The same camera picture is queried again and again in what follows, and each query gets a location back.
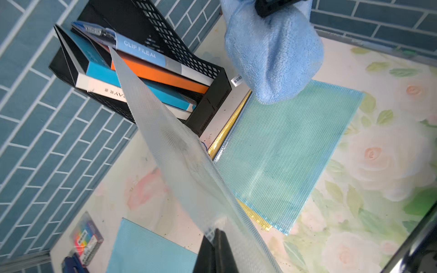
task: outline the green leaf print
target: green leaf print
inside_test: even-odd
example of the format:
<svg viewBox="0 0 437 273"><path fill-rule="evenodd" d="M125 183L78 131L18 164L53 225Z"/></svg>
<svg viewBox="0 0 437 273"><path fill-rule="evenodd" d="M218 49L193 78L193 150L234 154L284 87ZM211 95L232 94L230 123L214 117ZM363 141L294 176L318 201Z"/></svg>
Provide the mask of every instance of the green leaf print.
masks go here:
<svg viewBox="0 0 437 273"><path fill-rule="evenodd" d="M319 265L316 260L312 262L312 271L314 273L329 273L328 270L324 266Z"/></svg>
<svg viewBox="0 0 437 273"><path fill-rule="evenodd" d="M326 218L328 217L328 210L326 209L326 205L323 203L324 198L323 194L318 189L313 189L311 193L311 198L319 208L320 213Z"/></svg>
<svg viewBox="0 0 437 273"><path fill-rule="evenodd" d="M411 233L413 229L417 226L419 222L418 221L402 221L402 225L407 229L408 233Z"/></svg>
<svg viewBox="0 0 437 273"><path fill-rule="evenodd" d="M349 190L346 194L346 204L354 217L358 217L358 212L364 207L363 199L351 185L349 185Z"/></svg>
<svg viewBox="0 0 437 273"><path fill-rule="evenodd" d="M361 117L361 123L363 124L363 126L364 126L365 128L368 128L368 127L370 127L370 126L372 125L372 122L371 122L370 119L369 119L368 117L366 117L366 116L362 116L362 117Z"/></svg>
<svg viewBox="0 0 437 273"><path fill-rule="evenodd" d="M365 49L365 48L360 48L360 47L353 47L353 48L350 49L350 51L353 54L358 54L358 55L367 54L367 53L370 52L370 50Z"/></svg>
<svg viewBox="0 0 437 273"><path fill-rule="evenodd" d="M366 95L364 96L363 100L361 101L360 110L363 111L366 114L370 114L373 112L376 108L376 99L366 92L364 92Z"/></svg>
<svg viewBox="0 0 437 273"><path fill-rule="evenodd" d="M338 203L343 203L343 191L337 184L325 180L325 187L335 201L337 201Z"/></svg>
<svg viewBox="0 0 437 273"><path fill-rule="evenodd" d="M332 173L344 173L344 166L340 162L331 159L326 166L326 170Z"/></svg>
<svg viewBox="0 0 437 273"><path fill-rule="evenodd" d="M366 71L369 72L378 72L382 70L386 70L390 66L388 62L373 62L366 67Z"/></svg>
<svg viewBox="0 0 437 273"><path fill-rule="evenodd" d="M433 168L435 171L437 171L437 160L431 161L431 162L430 162L430 166L431 166L431 168Z"/></svg>
<svg viewBox="0 0 437 273"><path fill-rule="evenodd" d="M437 128L437 125L431 125L431 124L428 122L427 119L424 119L424 120L422 120L422 121L419 121L419 123L422 123L422 124L424 124L425 126L430 127L430 128Z"/></svg>
<svg viewBox="0 0 437 273"><path fill-rule="evenodd" d="M410 215L424 216L436 200L437 188L422 190L404 207L404 212Z"/></svg>
<svg viewBox="0 0 437 273"><path fill-rule="evenodd" d="M393 111L392 110L383 110L378 115L378 119L376 120L376 124L378 125L387 125L393 121Z"/></svg>
<svg viewBox="0 0 437 273"><path fill-rule="evenodd" d="M302 254L299 252L298 247L290 242L284 242L284 248L288 254L288 257L290 257L291 262L295 266L298 266L306 271L307 268L306 268L305 260L303 259Z"/></svg>
<svg viewBox="0 0 437 273"><path fill-rule="evenodd" d="M437 67L435 67L435 66L430 66L430 71L431 71L431 73L434 74L434 76L437 76Z"/></svg>
<svg viewBox="0 0 437 273"><path fill-rule="evenodd" d="M350 231L352 231L352 229L351 229L350 226L349 226L349 221L348 221L348 220L344 220L343 222L339 223L339 224L338 224L338 227L339 227L341 230L344 230L344 231L346 231L346 232L350 232Z"/></svg>
<svg viewBox="0 0 437 273"><path fill-rule="evenodd" d="M358 211L358 219L370 233L387 235L387 228L383 220L370 211L361 208Z"/></svg>
<svg viewBox="0 0 437 273"><path fill-rule="evenodd" d="M412 77L422 72L420 69L415 68L393 68L390 70L390 74L397 78Z"/></svg>

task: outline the white book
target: white book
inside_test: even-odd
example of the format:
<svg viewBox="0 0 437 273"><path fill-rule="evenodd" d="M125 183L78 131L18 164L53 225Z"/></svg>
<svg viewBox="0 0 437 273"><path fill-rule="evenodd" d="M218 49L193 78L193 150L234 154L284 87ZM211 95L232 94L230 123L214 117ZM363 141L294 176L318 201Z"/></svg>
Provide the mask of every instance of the white book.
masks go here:
<svg viewBox="0 0 437 273"><path fill-rule="evenodd" d="M102 95L105 97L109 97L111 99L126 102L125 94L123 93L123 89L121 89L120 87L117 87L117 86L109 84L109 83L102 82L101 80L91 78L91 77L86 76L86 75L85 75L85 77L87 77L87 79L86 79L87 83L85 83L84 80L82 80L82 81L84 82L84 87L85 87L85 85L87 87L81 88L78 86L78 88L84 89L88 92L99 94L99 95ZM168 105L165 103L163 103L163 104L170 110L170 112L172 112L174 114L175 117L177 117L181 120L186 121L191 114L188 111L176 108L174 106L171 106L171 105Z"/></svg>
<svg viewBox="0 0 437 273"><path fill-rule="evenodd" d="M64 54L67 54L69 59L73 63L73 67L69 66L70 71L72 71L73 69L74 74L77 74L77 77L73 78L73 80L75 81L75 87L86 90L87 92L96 93L105 97L126 102L125 95L120 87L105 83L101 80L86 75L84 69L79 64L79 61L76 59L76 56L74 55L71 48L68 46L68 43L65 41L64 37L61 35L57 28L55 28L55 31L58 34L59 40L61 41L62 49L65 50ZM176 108L174 106L168 104L164 105L170 110L170 112L174 114L175 117L181 120L186 121L191 114L188 111Z"/></svg>

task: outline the floral tablecloth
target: floral tablecloth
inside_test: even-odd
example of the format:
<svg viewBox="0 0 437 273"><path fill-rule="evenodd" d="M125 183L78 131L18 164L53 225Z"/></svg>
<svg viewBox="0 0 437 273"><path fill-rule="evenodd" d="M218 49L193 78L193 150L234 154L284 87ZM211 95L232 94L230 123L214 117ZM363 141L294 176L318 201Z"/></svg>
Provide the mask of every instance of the floral tablecloth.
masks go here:
<svg viewBox="0 0 437 273"><path fill-rule="evenodd" d="M284 272L377 273L437 200L437 68L323 39L316 80L366 93L290 234Z"/></svg>

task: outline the black object edge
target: black object edge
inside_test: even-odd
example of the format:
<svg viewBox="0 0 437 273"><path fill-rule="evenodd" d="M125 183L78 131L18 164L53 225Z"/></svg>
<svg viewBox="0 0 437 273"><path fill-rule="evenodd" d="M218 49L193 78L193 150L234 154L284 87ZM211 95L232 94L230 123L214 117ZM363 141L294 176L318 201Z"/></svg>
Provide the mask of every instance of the black object edge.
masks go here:
<svg viewBox="0 0 437 273"><path fill-rule="evenodd" d="M238 273L226 233L215 229L214 245L203 236L193 273Z"/></svg>
<svg viewBox="0 0 437 273"><path fill-rule="evenodd" d="M151 12L147 13L146 10L138 7L144 7L144 9L148 8ZM213 83L203 95L203 98L189 118L186 121L180 120L197 136L201 136L232 90L224 68L206 62L192 54L149 0L139 0L135 2L130 0L90 0L78 17L78 20L112 28L135 41L143 41L141 43L145 46L160 51L164 55L207 76L207 70L209 68L209 72L212 72L209 76L215 78ZM147 42L150 41L148 39L151 39L153 43L148 45ZM71 78L61 49L56 53L49 68L59 79L74 87L73 79ZM127 103L89 93L85 90L79 91L95 99L107 108L112 109L126 119L135 122Z"/></svg>
<svg viewBox="0 0 437 273"><path fill-rule="evenodd" d="M269 16L270 14L274 13L275 11L278 11L288 5L297 3L301 0L256 0L255 2L255 10L257 11L258 15L262 18L265 18Z"/></svg>

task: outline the blue book spine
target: blue book spine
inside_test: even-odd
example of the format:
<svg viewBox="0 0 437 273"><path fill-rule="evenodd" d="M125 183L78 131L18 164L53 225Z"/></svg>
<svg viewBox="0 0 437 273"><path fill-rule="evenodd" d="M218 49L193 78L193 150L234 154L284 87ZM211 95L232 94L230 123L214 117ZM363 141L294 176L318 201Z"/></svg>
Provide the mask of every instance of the blue book spine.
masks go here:
<svg viewBox="0 0 437 273"><path fill-rule="evenodd" d="M115 33L116 48L132 56L165 68L165 56L119 33Z"/></svg>
<svg viewBox="0 0 437 273"><path fill-rule="evenodd" d="M89 61L88 68L86 71L86 75L91 78L101 80L102 82L112 84L117 87L121 87L120 82L117 77L117 73L114 70L111 70L97 50L91 45L87 40L83 37L80 37L71 31L64 30L68 36L74 41L74 43L80 48L82 53L86 56ZM164 56L156 52L152 54L150 57L154 58L159 62L159 60L163 60L165 65ZM177 107L182 110L186 110L188 112L193 112L195 106L189 103L184 97L182 97L178 92L172 90L171 88L166 88L163 86L155 85L153 83L146 84L149 89L152 91L155 96L168 105Z"/></svg>
<svg viewBox="0 0 437 273"><path fill-rule="evenodd" d="M98 65L94 62L90 62L87 70L87 76L115 85L117 87L121 87L117 73L114 70ZM193 112L195 105L189 103L183 96L181 96L181 94L172 90L171 87L164 87L153 83L145 83L145 85L163 103L188 112Z"/></svg>

